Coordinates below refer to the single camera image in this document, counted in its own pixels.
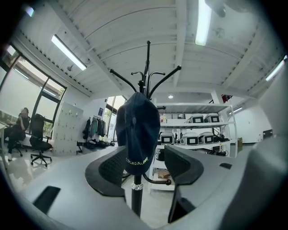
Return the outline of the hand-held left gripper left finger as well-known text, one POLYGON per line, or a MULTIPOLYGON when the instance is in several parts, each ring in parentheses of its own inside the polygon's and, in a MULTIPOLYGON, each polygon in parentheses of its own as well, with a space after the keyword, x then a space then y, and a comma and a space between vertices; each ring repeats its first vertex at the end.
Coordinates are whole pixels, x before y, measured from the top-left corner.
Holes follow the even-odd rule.
POLYGON ((18 195, 25 214, 43 230, 147 230, 126 204, 124 147, 54 163, 18 195))

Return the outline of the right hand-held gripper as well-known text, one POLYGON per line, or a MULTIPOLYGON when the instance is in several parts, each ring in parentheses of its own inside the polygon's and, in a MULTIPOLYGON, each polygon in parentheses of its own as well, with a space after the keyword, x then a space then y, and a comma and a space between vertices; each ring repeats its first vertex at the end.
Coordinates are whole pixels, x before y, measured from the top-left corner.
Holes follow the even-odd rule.
POLYGON ((259 100, 273 135, 256 144, 222 227, 286 226, 286 71, 259 100))

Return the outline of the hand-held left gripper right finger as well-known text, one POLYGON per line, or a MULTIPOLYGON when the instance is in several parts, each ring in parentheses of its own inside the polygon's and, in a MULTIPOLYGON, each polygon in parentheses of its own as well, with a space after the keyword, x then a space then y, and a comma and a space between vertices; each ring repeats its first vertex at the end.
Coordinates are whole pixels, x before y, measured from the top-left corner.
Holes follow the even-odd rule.
POLYGON ((220 223, 236 195, 249 152, 236 158, 165 146, 165 165, 175 182, 169 223, 220 223))

